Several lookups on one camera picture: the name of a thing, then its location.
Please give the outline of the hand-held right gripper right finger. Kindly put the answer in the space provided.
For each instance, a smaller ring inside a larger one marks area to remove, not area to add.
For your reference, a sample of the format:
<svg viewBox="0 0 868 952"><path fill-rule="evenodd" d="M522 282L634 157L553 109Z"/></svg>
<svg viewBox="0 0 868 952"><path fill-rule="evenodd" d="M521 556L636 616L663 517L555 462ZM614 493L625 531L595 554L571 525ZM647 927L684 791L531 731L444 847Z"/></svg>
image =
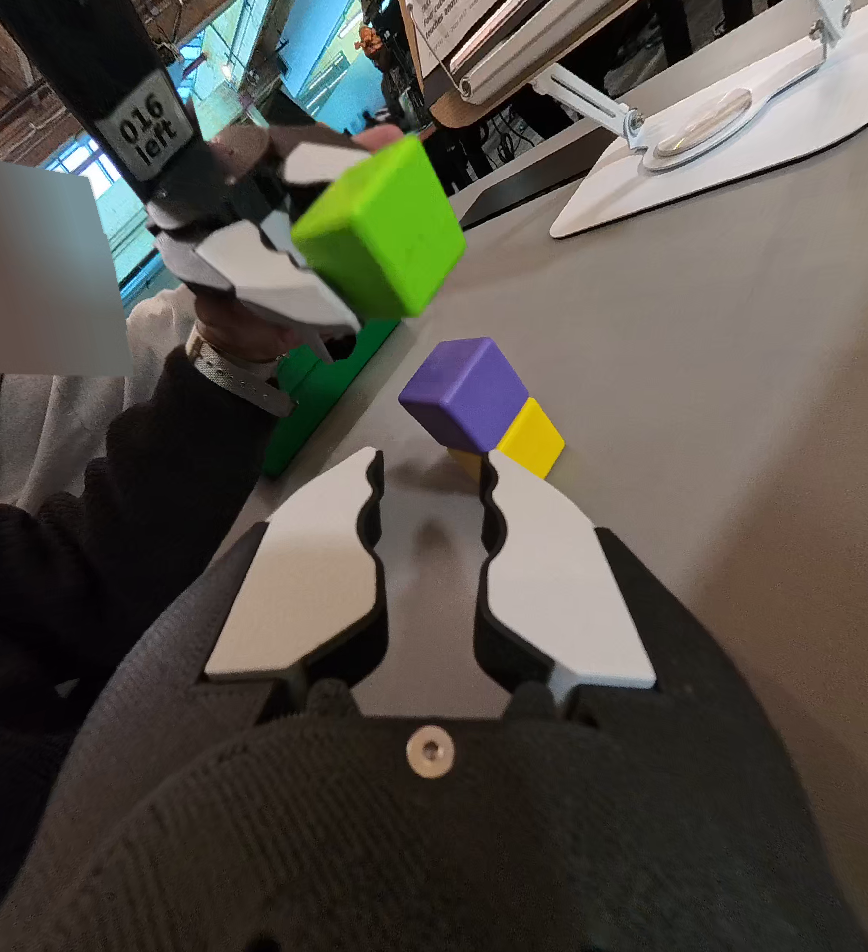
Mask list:
<svg viewBox="0 0 868 952"><path fill-rule="evenodd" d="M545 685L558 708L590 685L654 689L654 665L583 510L497 449L482 458L479 498L479 668L509 693Z"/></svg>

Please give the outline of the white metal stand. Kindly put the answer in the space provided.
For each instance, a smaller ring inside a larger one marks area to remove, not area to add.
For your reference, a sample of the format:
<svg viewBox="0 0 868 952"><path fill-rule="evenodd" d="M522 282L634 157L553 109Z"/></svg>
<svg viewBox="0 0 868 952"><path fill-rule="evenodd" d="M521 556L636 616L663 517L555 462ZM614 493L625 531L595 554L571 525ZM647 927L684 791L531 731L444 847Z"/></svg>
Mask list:
<svg viewBox="0 0 868 952"><path fill-rule="evenodd" d="M560 240L819 154L868 125L868 6L852 13L835 47L802 38L701 89L646 121L650 144L709 114L737 90L748 109L716 137L658 169L651 151L615 140L552 223Z"/></svg>

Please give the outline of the green plastic bin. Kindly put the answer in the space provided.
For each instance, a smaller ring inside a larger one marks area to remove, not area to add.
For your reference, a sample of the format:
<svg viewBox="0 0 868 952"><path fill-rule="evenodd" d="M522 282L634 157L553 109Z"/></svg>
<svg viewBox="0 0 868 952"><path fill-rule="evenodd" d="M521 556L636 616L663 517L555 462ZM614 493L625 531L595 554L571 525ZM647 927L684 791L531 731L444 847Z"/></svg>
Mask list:
<svg viewBox="0 0 868 952"><path fill-rule="evenodd" d="M272 434L262 465L265 477L275 479L285 471L400 323L397 320L369 323L344 360L324 363L308 346L301 346L281 361L277 381L296 407L291 416L277 424Z"/></svg>

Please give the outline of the printed paper sheet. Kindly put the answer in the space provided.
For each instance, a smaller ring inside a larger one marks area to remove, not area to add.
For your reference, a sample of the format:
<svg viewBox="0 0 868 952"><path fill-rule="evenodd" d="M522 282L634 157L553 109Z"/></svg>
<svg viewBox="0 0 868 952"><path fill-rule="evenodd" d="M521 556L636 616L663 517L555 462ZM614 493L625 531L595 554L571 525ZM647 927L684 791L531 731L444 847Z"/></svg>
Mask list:
<svg viewBox="0 0 868 952"><path fill-rule="evenodd" d="M416 30L417 57L423 75L438 65L459 69L506 38L542 2L405 2Z"/></svg>

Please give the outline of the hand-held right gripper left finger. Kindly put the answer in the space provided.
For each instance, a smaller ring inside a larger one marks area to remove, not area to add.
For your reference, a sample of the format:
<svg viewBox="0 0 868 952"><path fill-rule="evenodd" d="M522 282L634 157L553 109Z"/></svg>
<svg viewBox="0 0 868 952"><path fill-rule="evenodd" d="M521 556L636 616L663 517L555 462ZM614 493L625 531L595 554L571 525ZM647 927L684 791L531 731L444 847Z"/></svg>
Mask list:
<svg viewBox="0 0 868 952"><path fill-rule="evenodd" d="M322 680L352 688L388 648L380 501L383 454L372 446L299 488L266 528L203 676L271 681L304 704Z"/></svg>

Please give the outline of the purple cube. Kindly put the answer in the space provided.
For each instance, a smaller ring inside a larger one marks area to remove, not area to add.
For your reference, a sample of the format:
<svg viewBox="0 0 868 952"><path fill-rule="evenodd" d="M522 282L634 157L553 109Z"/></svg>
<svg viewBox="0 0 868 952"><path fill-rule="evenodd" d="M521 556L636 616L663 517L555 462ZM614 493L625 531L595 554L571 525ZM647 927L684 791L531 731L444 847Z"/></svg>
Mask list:
<svg viewBox="0 0 868 952"><path fill-rule="evenodd" d="M496 342L480 337L435 345L398 401L440 446L485 454L499 446L528 397Z"/></svg>

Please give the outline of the lime green cube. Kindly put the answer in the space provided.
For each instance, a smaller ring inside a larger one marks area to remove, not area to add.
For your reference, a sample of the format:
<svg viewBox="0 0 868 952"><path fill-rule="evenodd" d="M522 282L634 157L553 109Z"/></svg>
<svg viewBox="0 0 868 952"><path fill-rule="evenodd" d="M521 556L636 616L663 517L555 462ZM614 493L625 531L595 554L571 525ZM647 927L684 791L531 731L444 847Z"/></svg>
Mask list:
<svg viewBox="0 0 868 952"><path fill-rule="evenodd" d="M421 316L467 248L413 135L345 171L293 224L292 240L362 321Z"/></svg>

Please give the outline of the person's left forearm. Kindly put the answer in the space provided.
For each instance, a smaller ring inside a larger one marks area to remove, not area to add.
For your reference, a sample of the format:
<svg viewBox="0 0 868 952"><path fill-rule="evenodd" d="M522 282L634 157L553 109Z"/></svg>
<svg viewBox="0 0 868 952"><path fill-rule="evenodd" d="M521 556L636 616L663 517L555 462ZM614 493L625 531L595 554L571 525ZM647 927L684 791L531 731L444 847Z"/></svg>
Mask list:
<svg viewBox="0 0 868 952"><path fill-rule="evenodd" d="M0 649L60 681L118 664L206 568L261 475L284 395L238 393L171 351L153 396L107 430L79 497L0 505Z"/></svg>

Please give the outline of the yellow cube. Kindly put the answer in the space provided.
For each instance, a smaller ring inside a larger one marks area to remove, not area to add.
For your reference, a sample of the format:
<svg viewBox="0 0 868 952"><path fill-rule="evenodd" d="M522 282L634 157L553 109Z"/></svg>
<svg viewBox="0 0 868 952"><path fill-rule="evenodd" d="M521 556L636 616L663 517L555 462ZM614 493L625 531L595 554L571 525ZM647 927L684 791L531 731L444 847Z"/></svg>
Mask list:
<svg viewBox="0 0 868 952"><path fill-rule="evenodd" d="M565 446L565 440L538 401L528 397L495 450L545 480Z"/></svg>

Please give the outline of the black desk panel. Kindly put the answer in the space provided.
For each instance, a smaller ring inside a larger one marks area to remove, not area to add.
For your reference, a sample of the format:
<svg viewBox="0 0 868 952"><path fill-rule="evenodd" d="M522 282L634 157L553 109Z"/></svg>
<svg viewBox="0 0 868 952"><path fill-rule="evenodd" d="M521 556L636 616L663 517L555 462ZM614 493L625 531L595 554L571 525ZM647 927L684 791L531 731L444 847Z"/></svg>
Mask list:
<svg viewBox="0 0 868 952"><path fill-rule="evenodd" d="M556 153L497 184L492 184L464 212L460 224L464 232L542 197L565 184L585 177L595 159L577 154Z"/></svg>

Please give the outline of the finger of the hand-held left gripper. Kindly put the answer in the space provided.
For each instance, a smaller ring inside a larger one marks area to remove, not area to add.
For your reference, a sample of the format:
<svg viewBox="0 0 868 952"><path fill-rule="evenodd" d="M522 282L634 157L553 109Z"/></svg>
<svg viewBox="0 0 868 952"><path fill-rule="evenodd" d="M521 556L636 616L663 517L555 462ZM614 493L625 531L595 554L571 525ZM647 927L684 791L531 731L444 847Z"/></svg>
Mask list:
<svg viewBox="0 0 868 952"><path fill-rule="evenodd" d="M294 208L308 208L344 173L371 157L351 145L302 142L283 161L280 176Z"/></svg>
<svg viewBox="0 0 868 952"><path fill-rule="evenodd" d="M281 212L262 225L237 221L197 241L195 255L262 321L294 333L323 363L345 361L355 351L360 320L314 271L265 242L266 226L286 222Z"/></svg>

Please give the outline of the grey desk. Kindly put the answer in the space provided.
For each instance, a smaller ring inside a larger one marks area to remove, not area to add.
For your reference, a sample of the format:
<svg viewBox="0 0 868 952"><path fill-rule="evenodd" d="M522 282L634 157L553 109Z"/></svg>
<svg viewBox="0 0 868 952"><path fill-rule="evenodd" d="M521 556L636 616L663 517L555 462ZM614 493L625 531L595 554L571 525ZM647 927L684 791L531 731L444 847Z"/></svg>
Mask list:
<svg viewBox="0 0 868 952"><path fill-rule="evenodd" d="M868 127L816 159L557 242L566 186L468 233L226 544L363 446L385 455L391 653L359 690L494 713L471 648L475 484L399 406L441 340L490 336L566 441L551 483L738 664L868 929Z"/></svg>

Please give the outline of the beige wristwatch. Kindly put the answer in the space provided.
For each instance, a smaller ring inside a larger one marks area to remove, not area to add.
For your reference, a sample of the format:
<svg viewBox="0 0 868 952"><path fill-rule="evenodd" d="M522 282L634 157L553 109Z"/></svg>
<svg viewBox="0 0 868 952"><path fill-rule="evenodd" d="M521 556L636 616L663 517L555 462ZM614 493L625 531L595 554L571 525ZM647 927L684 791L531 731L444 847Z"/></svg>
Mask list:
<svg viewBox="0 0 868 952"><path fill-rule="evenodd" d="M294 413L296 401L278 382L282 356L261 363L247 361L215 347L198 327L191 329L185 353L194 370L216 387L278 419Z"/></svg>

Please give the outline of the person's dark clothing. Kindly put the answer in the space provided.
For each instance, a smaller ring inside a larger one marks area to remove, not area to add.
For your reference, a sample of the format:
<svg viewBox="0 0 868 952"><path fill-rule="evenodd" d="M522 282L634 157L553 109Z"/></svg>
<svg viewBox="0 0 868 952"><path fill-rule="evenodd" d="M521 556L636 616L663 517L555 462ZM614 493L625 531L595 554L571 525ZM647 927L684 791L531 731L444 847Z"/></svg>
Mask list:
<svg viewBox="0 0 868 952"><path fill-rule="evenodd" d="M120 644L18 644L0 634L0 904L31 850L50 792Z"/></svg>

